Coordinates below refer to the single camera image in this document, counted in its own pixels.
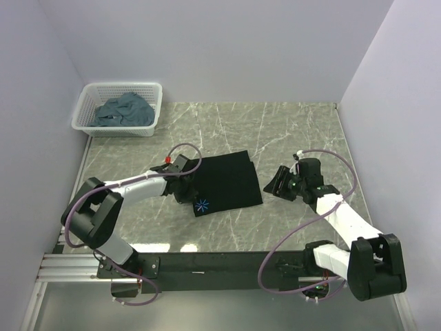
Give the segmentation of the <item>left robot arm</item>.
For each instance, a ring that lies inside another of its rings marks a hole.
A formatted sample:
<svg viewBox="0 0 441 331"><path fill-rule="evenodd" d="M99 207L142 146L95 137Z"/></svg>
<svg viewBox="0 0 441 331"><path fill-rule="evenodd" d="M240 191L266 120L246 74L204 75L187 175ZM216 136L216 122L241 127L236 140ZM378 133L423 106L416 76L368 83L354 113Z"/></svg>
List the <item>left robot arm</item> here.
<svg viewBox="0 0 441 331"><path fill-rule="evenodd" d="M192 203L194 173L202 160L178 155L172 163L156 166L135 177L120 181L101 181L91 177L83 183L61 216L65 234L73 234L81 243L113 261L122 277L142 270L138 252L115 230L120 211L132 203L153 197L174 195L178 203Z"/></svg>

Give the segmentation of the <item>black t shirt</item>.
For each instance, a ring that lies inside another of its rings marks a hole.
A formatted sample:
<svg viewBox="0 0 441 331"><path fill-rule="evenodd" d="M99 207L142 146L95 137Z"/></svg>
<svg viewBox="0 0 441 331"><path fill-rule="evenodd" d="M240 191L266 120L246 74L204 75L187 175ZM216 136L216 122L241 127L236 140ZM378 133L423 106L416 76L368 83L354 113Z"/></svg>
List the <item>black t shirt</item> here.
<svg viewBox="0 0 441 331"><path fill-rule="evenodd" d="M254 163L246 150L205 157L194 175L195 217L263 203Z"/></svg>

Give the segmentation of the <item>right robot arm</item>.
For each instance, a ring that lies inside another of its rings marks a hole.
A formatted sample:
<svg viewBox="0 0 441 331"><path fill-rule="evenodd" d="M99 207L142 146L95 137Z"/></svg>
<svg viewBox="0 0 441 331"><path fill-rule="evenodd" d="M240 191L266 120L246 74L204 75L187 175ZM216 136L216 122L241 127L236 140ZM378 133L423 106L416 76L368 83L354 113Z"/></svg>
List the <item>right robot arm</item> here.
<svg viewBox="0 0 441 331"><path fill-rule="evenodd" d="M347 245L343 250L330 241L308 243L300 265L282 263L284 271L317 275L322 271L342 277L359 301L402 293L407 289L402 246L394 234L383 234L367 223L333 185L327 185L316 158L280 166L264 191L284 200L301 197L324 217Z"/></svg>

